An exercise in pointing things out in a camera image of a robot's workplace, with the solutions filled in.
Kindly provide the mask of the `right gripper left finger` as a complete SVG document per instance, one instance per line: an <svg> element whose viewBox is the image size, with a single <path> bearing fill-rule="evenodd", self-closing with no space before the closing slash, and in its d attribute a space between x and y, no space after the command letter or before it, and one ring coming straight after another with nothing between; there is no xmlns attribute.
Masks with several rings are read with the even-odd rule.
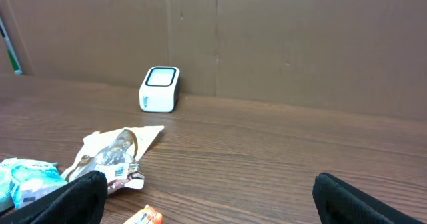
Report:
<svg viewBox="0 0 427 224"><path fill-rule="evenodd" d="M107 199L107 179L91 171L1 218L1 224L99 224Z"/></svg>

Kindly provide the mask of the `beige snack pouch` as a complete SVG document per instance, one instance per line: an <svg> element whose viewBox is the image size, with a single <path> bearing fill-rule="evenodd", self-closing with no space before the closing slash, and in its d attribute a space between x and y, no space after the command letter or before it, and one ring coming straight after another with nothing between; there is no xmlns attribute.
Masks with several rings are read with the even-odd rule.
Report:
<svg viewBox="0 0 427 224"><path fill-rule="evenodd" d="M163 129L163 125L158 125L96 131L83 138L83 147L73 165L61 177L71 182L91 171L99 171L107 179L109 194L123 188L140 190L145 176L139 161Z"/></svg>

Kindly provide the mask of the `teal wipes packet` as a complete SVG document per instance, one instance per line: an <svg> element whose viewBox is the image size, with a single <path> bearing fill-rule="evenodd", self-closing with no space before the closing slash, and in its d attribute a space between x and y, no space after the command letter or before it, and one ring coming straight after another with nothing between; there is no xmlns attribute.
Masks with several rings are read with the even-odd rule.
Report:
<svg viewBox="0 0 427 224"><path fill-rule="evenodd" d="M45 161L37 161L32 159L18 159L10 158L1 162L1 212L8 211L14 206L11 198L9 185L11 183L11 170L17 165L52 165L56 167L55 163L48 163Z"/></svg>

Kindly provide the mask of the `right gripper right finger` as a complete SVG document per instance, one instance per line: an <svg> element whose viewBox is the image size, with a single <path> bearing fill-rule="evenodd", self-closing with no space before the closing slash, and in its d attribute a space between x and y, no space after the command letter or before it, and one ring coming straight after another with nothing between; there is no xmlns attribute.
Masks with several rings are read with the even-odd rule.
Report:
<svg viewBox="0 0 427 224"><path fill-rule="evenodd" d="M329 173L316 176L312 197L322 224L422 223Z"/></svg>

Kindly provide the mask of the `orange tissue pack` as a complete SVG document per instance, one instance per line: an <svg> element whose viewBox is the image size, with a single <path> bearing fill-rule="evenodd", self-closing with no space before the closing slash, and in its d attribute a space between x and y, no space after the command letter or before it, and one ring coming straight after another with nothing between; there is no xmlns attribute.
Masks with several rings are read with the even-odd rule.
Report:
<svg viewBox="0 0 427 224"><path fill-rule="evenodd" d="M162 224L163 215L153 207L146 205L130 217L124 224Z"/></svg>

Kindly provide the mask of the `teal tissue pack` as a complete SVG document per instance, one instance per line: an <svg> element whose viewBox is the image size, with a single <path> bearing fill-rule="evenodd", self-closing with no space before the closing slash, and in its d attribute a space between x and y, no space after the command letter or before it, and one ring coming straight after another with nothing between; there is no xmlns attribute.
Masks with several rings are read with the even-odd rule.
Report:
<svg viewBox="0 0 427 224"><path fill-rule="evenodd" d="M20 209L68 184L52 165L17 165L11 170L9 189L16 209Z"/></svg>

